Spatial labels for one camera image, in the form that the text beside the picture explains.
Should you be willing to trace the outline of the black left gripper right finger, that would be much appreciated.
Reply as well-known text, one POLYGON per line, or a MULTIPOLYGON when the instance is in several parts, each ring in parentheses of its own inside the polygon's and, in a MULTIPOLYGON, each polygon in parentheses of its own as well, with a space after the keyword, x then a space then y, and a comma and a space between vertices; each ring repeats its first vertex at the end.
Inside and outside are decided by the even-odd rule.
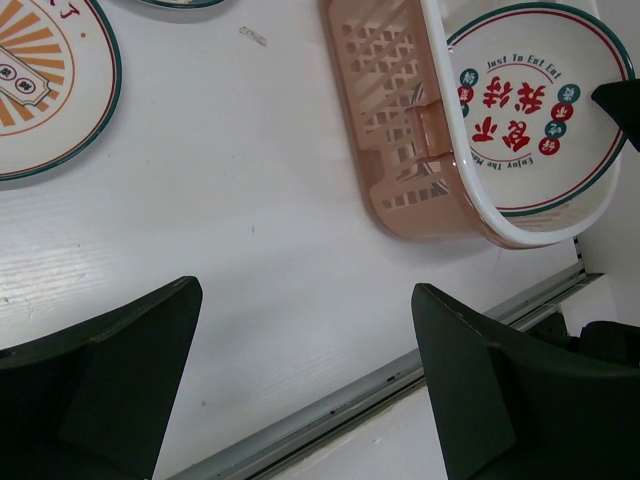
POLYGON ((635 479, 639 367, 503 325, 430 284, 411 308, 451 479, 635 479))

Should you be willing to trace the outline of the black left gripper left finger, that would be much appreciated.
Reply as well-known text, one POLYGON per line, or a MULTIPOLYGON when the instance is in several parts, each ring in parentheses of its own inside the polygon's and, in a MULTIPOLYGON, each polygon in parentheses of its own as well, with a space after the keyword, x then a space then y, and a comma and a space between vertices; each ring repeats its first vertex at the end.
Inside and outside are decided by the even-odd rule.
POLYGON ((2 478, 152 478, 202 300, 185 276, 3 349, 2 478))

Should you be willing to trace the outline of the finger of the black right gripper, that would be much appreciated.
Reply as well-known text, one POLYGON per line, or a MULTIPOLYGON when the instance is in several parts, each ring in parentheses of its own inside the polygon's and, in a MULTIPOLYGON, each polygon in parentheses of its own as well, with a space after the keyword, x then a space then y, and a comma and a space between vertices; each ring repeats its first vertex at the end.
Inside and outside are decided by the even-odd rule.
POLYGON ((598 86, 591 94, 618 125, 633 147, 640 151, 640 80, 624 80, 598 86))

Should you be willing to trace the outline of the plate with red characters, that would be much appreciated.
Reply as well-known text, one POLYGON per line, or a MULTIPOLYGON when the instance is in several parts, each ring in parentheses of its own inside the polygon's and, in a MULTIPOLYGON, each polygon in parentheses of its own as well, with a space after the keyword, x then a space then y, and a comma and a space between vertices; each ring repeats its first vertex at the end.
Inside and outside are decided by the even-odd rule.
POLYGON ((559 207, 614 164, 626 136, 592 94, 635 72, 598 18, 517 3, 470 21, 448 46, 472 159, 503 216, 559 207))

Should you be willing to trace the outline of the plate with orange sunburst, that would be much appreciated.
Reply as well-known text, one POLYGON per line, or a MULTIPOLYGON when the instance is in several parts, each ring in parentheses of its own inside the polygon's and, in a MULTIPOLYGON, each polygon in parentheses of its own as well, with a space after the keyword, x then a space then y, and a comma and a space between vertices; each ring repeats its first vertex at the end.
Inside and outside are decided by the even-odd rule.
POLYGON ((98 2, 2 2, 2 180, 43 173, 88 148, 113 117, 122 80, 98 2))

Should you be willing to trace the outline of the plate with green rim band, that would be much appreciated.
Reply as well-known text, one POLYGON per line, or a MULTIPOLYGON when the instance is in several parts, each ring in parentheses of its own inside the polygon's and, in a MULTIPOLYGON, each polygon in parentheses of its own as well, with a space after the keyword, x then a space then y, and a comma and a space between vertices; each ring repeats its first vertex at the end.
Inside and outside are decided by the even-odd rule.
POLYGON ((141 0, 143 3, 170 9, 200 9, 208 8, 220 3, 224 0, 141 0))

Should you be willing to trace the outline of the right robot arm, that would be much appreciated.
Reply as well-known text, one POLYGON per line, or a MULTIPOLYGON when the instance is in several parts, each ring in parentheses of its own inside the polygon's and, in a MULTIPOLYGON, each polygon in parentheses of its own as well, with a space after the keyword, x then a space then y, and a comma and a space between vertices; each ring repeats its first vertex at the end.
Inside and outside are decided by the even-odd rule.
MULTIPOLYGON (((639 151, 639 80, 598 86, 591 99, 604 110, 625 137, 639 151)), ((595 321, 582 328, 579 337, 562 334, 534 334, 548 344, 596 360, 639 367, 639 328, 616 322, 595 321)))

